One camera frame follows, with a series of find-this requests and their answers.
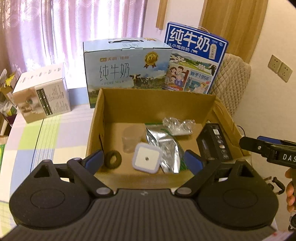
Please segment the white box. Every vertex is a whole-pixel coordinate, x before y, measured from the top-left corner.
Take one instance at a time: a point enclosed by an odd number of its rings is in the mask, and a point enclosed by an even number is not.
[[[27,123],[70,112],[64,64],[22,73],[12,97]]]

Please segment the open cardboard box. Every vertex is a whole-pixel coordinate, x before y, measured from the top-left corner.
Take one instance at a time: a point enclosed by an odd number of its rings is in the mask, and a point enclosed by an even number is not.
[[[205,123],[210,121],[220,124],[234,159],[250,155],[239,147],[241,135],[222,102],[214,95],[149,89],[100,89],[86,155],[98,149],[104,153],[117,150],[122,163],[117,169],[103,166],[95,177],[113,190],[176,188],[189,180],[193,176],[189,170],[178,174],[165,174],[161,168],[156,174],[137,171],[131,163],[133,153],[123,152],[122,132],[126,127],[137,124],[143,127],[144,132],[144,123],[161,123],[164,117],[195,120],[193,134],[177,138],[184,150],[191,149],[199,154],[196,138]]]

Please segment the plastic cup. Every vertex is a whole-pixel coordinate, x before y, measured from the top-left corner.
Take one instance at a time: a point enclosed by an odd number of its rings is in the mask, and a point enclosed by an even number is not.
[[[141,142],[143,134],[144,129],[139,125],[125,128],[122,133],[123,151],[125,153],[134,152],[137,144]]]

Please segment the clear plastic bag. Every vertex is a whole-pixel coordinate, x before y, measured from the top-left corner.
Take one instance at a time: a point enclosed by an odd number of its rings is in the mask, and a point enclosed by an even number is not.
[[[163,126],[173,136],[191,135],[192,129],[195,126],[194,120],[179,120],[177,118],[169,117],[163,119]]]

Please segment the checkered tablecloth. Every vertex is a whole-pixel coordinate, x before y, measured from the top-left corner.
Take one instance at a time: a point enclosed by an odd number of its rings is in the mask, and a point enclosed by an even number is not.
[[[27,124],[18,114],[5,146],[0,172],[0,236],[15,226],[8,201],[44,159],[66,163],[84,158],[94,109],[86,88],[70,89],[71,112]]]

